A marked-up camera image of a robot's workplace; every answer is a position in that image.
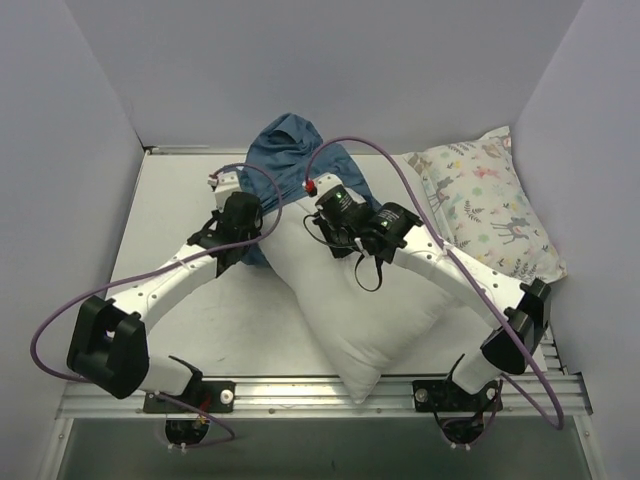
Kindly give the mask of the blue letter-print pillowcase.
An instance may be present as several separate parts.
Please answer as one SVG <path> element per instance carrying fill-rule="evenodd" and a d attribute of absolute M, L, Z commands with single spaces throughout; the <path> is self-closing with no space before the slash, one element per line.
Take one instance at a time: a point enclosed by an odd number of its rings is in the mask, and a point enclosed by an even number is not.
<path fill-rule="evenodd" d="M 241 189 L 260 199 L 264 214 L 271 213 L 278 208 L 278 194 L 286 204 L 305 196 L 302 182 L 311 165 L 312 177 L 334 173 L 371 207 L 379 208 L 364 175 L 343 146 L 332 144 L 311 159 L 323 143 L 311 121 L 293 113 L 277 117 L 250 145 L 245 163 L 258 169 L 240 171 Z"/>

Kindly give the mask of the white pillow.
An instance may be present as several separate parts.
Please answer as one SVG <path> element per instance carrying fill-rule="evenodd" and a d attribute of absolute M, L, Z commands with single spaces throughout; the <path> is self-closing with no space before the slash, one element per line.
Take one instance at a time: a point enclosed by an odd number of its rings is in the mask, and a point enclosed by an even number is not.
<path fill-rule="evenodd" d="M 275 273 L 293 290 L 304 320 L 354 403 L 381 374 L 451 310 L 454 298 L 395 265 L 376 274 L 357 254 L 336 259 L 305 226 L 312 202 L 286 205 L 265 218 L 274 232 L 259 244 Z"/>

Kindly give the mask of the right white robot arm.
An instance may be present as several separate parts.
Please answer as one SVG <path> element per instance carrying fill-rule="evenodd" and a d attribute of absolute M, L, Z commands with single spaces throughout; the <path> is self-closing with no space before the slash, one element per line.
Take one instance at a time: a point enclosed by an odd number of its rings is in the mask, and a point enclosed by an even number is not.
<path fill-rule="evenodd" d="M 537 350 L 550 317 L 550 286 L 524 283 L 475 260 L 432 235 L 421 219 L 394 202 L 373 209 L 356 200 L 334 175 L 316 179 L 314 224 L 337 249 L 371 256 L 411 271 L 445 290 L 491 328 L 479 349 L 466 353 L 443 385 L 446 402 L 465 409 L 502 374 L 520 375 Z"/>

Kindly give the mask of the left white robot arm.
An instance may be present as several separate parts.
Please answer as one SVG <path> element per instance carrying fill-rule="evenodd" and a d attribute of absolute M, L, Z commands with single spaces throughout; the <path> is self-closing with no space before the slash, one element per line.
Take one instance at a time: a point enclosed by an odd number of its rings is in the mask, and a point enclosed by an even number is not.
<path fill-rule="evenodd" d="M 234 192 L 167 263 L 169 271 L 108 299 L 95 295 L 78 311 L 67 366 L 117 399 L 137 390 L 166 394 L 180 411 L 202 399 L 202 372 L 176 356 L 149 353 L 151 328 L 199 287 L 238 263 L 259 237 L 257 196 Z"/>

